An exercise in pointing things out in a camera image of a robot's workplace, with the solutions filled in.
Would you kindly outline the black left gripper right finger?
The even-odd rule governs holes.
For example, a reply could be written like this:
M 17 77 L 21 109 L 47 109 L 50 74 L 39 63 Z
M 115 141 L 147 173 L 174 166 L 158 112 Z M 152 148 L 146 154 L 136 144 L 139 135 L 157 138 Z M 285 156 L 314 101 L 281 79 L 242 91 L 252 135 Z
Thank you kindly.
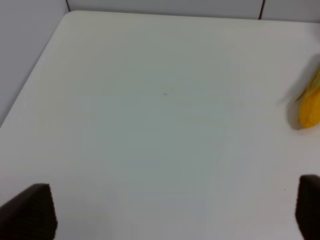
M 320 177 L 315 174 L 299 178 L 295 219 L 304 240 L 320 239 Z

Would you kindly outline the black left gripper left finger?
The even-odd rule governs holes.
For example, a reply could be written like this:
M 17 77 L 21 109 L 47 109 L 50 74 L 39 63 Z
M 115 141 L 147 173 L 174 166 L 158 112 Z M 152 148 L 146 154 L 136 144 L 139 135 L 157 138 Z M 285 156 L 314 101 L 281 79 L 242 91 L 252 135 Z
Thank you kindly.
M 33 184 L 0 207 L 2 240 L 53 240 L 57 228 L 49 184 Z

